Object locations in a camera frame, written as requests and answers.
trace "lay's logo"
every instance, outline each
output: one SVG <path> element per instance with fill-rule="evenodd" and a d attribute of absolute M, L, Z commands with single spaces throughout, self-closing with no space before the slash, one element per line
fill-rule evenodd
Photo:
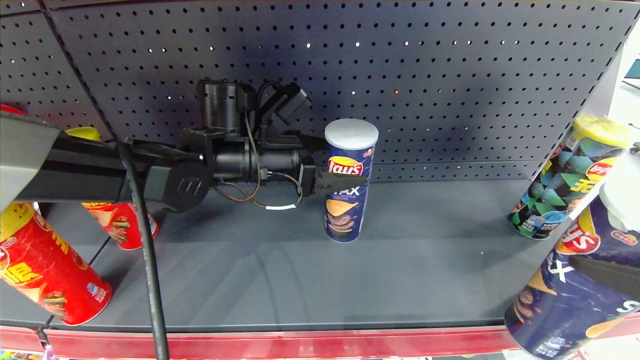
<path fill-rule="evenodd" d="M 345 156 L 332 156 L 329 158 L 329 172 L 347 175 L 362 175 L 364 166 L 362 163 Z"/>
<path fill-rule="evenodd" d="M 590 254 L 600 247 L 590 211 L 583 211 L 556 244 L 556 251 L 564 255 Z"/>
<path fill-rule="evenodd" d="M 594 182 L 602 180 L 602 178 L 609 173 L 609 169 L 613 167 L 615 161 L 616 158 L 608 158 L 598 161 L 587 169 L 587 177 L 589 180 Z"/>

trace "wire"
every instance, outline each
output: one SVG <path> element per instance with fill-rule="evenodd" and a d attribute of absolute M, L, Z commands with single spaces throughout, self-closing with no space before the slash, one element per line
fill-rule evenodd
<path fill-rule="evenodd" d="M 262 105 L 262 96 L 264 95 L 264 91 L 267 90 L 267 87 L 269 86 L 273 86 L 273 88 L 275 88 L 276 86 L 279 86 L 279 85 L 280 84 L 278 84 L 278 82 L 276 81 L 265 81 L 258 88 L 258 92 L 256 96 L 256 104 L 255 104 L 255 119 L 253 120 L 253 130 L 252 130 L 252 134 L 254 136 L 258 133 L 258 128 L 262 124 L 262 113 L 260 112 L 260 106 Z"/>
<path fill-rule="evenodd" d="M 127 177 L 129 178 L 129 186 L 131 187 L 133 203 L 136 206 L 138 226 L 140 227 L 140 235 L 142 236 L 142 253 L 145 259 L 147 293 L 149 296 L 149 310 L 151 312 L 151 328 L 154 335 L 154 343 L 156 345 L 156 358 L 169 360 L 170 357 L 166 338 L 166 326 L 164 324 L 164 311 L 162 308 L 162 298 L 160 296 L 160 282 L 157 276 L 156 251 L 154 249 L 153 237 L 151 235 L 149 217 L 147 216 L 147 204 L 145 203 L 145 199 L 142 195 L 140 179 L 133 163 L 130 145 L 119 141 L 117 143 L 122 163 L 124 164 L 127 171 Z"/>
<path fill-rule="evenodd" d="M 250 131 L 250 126 L 249 126 L 249 116 L 245 116 L 244 117 L 244 124 L 246 126 L 246 130 L 247 132 Z M 225 193 L 224 191 L 217 189 L 217 188 L 212 188 L 213 190 L 216 190 L 220 195 L 226 197 L 229 200 L 233 200 L 236 202 L 245 202 L 245 201 L 251 201 L 253 200 L 253 197 L 255 196 L 255 194 L 258 193 L 258 189 L 260 189 L 260 154 L 258 154 L 258 148 L 255 146 L 255 141 L 253 140 L 253 136 L 251 134 L 248 135 L 249 138 L 249 142 L 251 143 L 251 148 L 253 150 L 253 155 L 255 157 L 255 166 L 257 167 L 257 175 L 258 175 L 258 179 L 255 183 L 255 188 L 253 189 L 253 192 L 251 194 L 247 194 L 245 191 L 243 191 L 243 193 L 246 195 L 246 198 L 244 199 L 238 199 L 237 197 L 233 197 L 227 193 Z"/>
<path fill-rule="evenodd" d="M 284 176 L 284 177 L 288 178 L 291 182 L 293 182 L 296 185 L 297 189 L 298 189 L 298 200 L 294 204 L 286 205 L 286 206 L 265 205 L 265 204 L 255 200 L 255 199 L 251 199 L 250 200 L 252 203 L 254 203 L 255 205 L 260 206 L 261 208 L 267 209 L 267 210 L 287 210 L 287 209 L 295 208 L 296 206 L 298 206 L 300 204 L 300 202 L 302 201 L 302 186 L 300 185 L 300 182 L 298 182 L 298 180 L 296 180 L 293 176 L 290 176 L 288 174 L 283 174 L 281 172 L 271 172 L 271 171 L 269 171 L 268 175 L 269 176 L 271 176 L 271 175 Z M 249 196 L 249 194 L 244 189 L 242 189 L 240 186 L 238 186 L 238 185 L 236 185 L 234 183 L 224 183 L 224 185 L 229 185 L 229 186 L 235 188 L 236 190 L 238 190 L 239 192 L 243 193 L 245 196 Z M 220 189 L 217 189 L 217 188 L 213 188 L 213 190 L 215 190 L 217 192 L 221 191 Z"/>

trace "potato chip can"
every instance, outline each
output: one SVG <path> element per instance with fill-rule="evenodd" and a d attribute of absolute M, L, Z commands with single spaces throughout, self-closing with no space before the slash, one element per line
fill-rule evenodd
<path fill-rule="evenodd" d="M 326 197 L 326 233 L 333 241 L 349 243 L 360 236 L 378 129 L 364 120 L 340 119 L 327 125 L 324 137 L 329 143 L 329 172 L 367 177 L 363 185 Z"/>
<path fill-rule="evenodd" d="M 107 306 L 111 285 L 30 204 L 11 203 L 1 221 L 5 282 L 67 325 L 84 324 Z"/>
<path fill-rule="evenodd" d="M 142 247 L 142 237 L 138 225 L 136 207 L 130 202 L 112 204 L 110 202 L 83 202 L 82 205 L 98 220 L 98 223 L 116 241 L 122 250 L 136 250 Z M 147 213 L 151 235 L 160 231 L 154 217 Z"/>
<path fill-rule="evenodd" d="M 581 115 L 509 214 L 521 235 L 547 239 L 633 143 L 630 128 Z"/>
<path fill-rule="evenodd" d="M 563 359 L 640 309 L 640 299 L 569 264 L 581 256 L 640 267 L 640 158 L 635 161 L 636 176 L 630 167 L 612 174 L 505 312 L 508 332 L 538 359 Z"/>

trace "robotic arm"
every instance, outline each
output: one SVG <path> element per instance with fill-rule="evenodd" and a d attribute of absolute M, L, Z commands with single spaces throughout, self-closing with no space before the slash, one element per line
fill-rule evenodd
<path fill-rule="evenodd" d="M 324 139 L 275 131 L 272 114 L 288 123 L 310 100 L 294 83 L 274 87 L 275 94 L 260 106 L 251 85 L 201 80 L 201 127 L 183 129 L 176 147 L 130 141 L 145 200 L 160 202 L 172 212 L 187 211 L 220 181 L 264 181 L 268 172 L 297 179 L 301 196 L 364 184 L 362 176 L 317 171 L 310 152 L 325 149 Z M 252 113 L 255 135 L 243 126 Z M 1 118 L 2 209 L 12 200 L 132 201 L 127 173 L 113 145 L 71 137 L 5 111 Z"/>

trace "yellow lid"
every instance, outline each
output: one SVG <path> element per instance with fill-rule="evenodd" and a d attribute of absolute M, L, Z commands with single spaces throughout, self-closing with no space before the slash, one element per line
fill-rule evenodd
<path fill-rule="evenodd" d="M 633 143 L 631 129 L 613 120 L 582 114 L 575 118 L 573 127 L 598 142 L 617 147 L 630 147 Z"/>
<path fill-rule="evenodd" d="M 75 129 L 69 129 L 65 131 L 68 135 L 75 136 L 76 138 L 83 138 L 93 141 L 102 141 L 100 133 L 94 127 L 76 127 Z"/>

